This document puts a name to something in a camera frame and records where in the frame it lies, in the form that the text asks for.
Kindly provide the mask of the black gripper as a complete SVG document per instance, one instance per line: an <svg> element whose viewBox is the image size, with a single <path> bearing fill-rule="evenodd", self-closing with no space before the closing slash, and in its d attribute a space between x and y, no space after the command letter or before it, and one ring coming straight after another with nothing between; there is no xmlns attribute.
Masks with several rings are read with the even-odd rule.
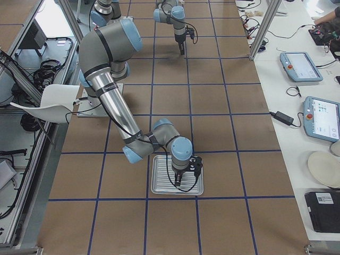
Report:
<svg viewBox="0 0 340 255"><path fill-rule="evenodd" d="M185 29L174 29L175 41L178 43L180 55L185 54L184 42L185 42Z"/></svg>
<svg viewBox="0 0 340 255"><path fill-rule="evenodd" d="M174 172L174 184L175 186L180 186L182 182L182 177L185 172L188 171L189 164L185 165L176 165L175 163L172 163L172 171Z"/></svg>

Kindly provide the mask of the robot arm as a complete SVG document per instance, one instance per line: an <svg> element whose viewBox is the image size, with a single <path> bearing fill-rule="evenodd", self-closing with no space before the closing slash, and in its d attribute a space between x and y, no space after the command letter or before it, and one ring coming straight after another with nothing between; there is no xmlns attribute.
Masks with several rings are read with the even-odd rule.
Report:
<svg viewBox="0 0 340 255"><path fill-rule="evenodd" d="M163 148L172 155L172 185L179 187L183 173L194 165L191 141L181 136L166 118L143 134L116 83L129 72L127 60L141 48L142 40L133 21L120 19L84 36L79 48L80 68L95 97L118 127L128 161L137 163Z"/></svg>
<svg viewBox="0 0 340 255"><path fill-rule="evenodd" d="M81 44L83 49L94 46L96 53L103 50L110 62L126 60L142 49L142 39L137 27L132 20L122 18L119 1L95 1L90 18L99 28L86 35ZM179 2L157 2L153 19L173 26L175 41L180 54L184 55L184 42L190 28L185 25L184 8Z"/></svg>

